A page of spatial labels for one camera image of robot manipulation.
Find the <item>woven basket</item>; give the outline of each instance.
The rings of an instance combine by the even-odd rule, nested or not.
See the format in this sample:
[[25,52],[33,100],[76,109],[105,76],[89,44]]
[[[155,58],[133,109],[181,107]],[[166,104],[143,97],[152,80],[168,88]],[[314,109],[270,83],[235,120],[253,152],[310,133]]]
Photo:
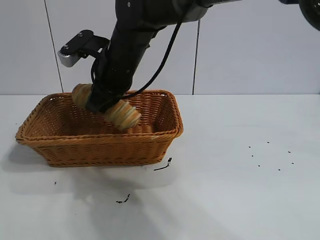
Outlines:
[[175,97],[164,90],[129,98],[142,114],[137,127],[117,130],[102,114],[77,108],[71,93],[46,96],[15,138],[52,167],[146,165],[160,162],[183,132]]

